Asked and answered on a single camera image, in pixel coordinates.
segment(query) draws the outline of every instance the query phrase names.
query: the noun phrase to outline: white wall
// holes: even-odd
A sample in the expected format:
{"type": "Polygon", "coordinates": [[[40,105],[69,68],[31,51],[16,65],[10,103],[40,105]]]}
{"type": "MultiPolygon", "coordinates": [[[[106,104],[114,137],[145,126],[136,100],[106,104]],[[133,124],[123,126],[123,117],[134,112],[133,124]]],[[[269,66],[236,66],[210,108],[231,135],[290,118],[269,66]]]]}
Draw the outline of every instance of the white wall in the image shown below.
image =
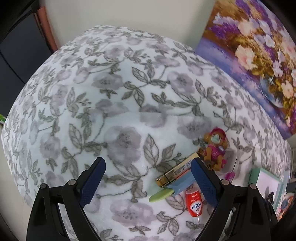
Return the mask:
{"type": "Polygon", "coordinates": [[[10,173],[0,140],[0,213],[19,241],[26,240],[31,208],[21,197],[10,173]]]}
{"type": "Polygon", "coordinates": [[[288,139],[291,148],[296,148],[296,134],[288,139]]]}
{"type": "Polygon", "coordinates": [[[215,0],[44,0],[58,46],[95,25],[137,28],[196,47],[215,0]]]}

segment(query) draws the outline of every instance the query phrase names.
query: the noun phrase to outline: green plastic item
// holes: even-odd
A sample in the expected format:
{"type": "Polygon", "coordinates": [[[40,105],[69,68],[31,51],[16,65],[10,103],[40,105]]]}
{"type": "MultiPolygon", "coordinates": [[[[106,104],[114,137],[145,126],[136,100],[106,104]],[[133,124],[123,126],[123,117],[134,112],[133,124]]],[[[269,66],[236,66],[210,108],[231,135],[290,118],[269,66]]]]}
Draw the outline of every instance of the green plastic item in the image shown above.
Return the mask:
{"type": "Polygon", "coordinates": [[[172,195],[174,193],[174,189],[172,188],[164,188],[163,190],[155,193],[149,198],[149,202],[157,202],[162,199],[167,198],[168,196],[172,195]]]}
{"type": "Polygon", "coordinates": [[[4,124],[6,117],[0,114],[0,123],[4,124]]]}

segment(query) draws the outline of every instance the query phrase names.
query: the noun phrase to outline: red bottle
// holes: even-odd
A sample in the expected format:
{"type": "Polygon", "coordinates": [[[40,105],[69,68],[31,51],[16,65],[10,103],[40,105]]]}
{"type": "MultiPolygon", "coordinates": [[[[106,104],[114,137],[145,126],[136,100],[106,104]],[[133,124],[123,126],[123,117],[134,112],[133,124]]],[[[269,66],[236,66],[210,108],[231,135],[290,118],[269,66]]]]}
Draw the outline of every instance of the red bottle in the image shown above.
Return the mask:
{"type": "Polygon", "coordinates": [[[186,205],[192,217],[202,214],[202,197],[196,187],[186,191],[186,205]]]}

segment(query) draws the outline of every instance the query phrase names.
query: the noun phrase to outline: canvas painting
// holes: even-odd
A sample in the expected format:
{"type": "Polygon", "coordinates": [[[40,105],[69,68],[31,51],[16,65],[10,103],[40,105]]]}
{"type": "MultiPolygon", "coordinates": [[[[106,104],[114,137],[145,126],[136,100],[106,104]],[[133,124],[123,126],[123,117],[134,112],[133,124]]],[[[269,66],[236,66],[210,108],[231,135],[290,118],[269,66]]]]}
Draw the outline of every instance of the canvas painting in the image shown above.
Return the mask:
{"type": "MultiPolygon", "coordinates": [[[[295,47],[260,1],[217,0],[195,52],[243,86],[287,139],[296,133],[295,47]]],[[[254,107],[248,112],[254,119],[254,107]]]]}

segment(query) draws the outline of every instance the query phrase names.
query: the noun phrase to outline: pink hat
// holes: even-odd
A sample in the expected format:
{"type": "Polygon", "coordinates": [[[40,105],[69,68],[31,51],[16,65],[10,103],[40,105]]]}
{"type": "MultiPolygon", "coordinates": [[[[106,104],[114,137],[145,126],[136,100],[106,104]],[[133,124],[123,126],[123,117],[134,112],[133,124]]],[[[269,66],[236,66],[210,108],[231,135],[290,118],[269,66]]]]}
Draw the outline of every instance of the pink hat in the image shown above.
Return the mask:
{"type": "Polygon", "coordinates": [[[219,132],[223,135],[223,141],[225,141],[226,139],[226,134],[225,134],[225,131],[222,130],[221,128],[214,128],[212,131],[211,131],[211,135],[213,135],[214,132],[219,132]]]}

